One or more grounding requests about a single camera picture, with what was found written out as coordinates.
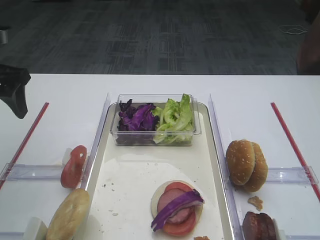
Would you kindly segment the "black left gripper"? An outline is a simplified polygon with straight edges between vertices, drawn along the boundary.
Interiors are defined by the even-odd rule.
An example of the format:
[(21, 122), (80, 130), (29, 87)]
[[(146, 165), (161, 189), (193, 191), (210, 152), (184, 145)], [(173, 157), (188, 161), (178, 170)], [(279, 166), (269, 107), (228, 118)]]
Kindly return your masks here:
[(19, 119), (28, 113), (25, 87), (30, 79), (26, 68), (0, 65), (0, 99)]

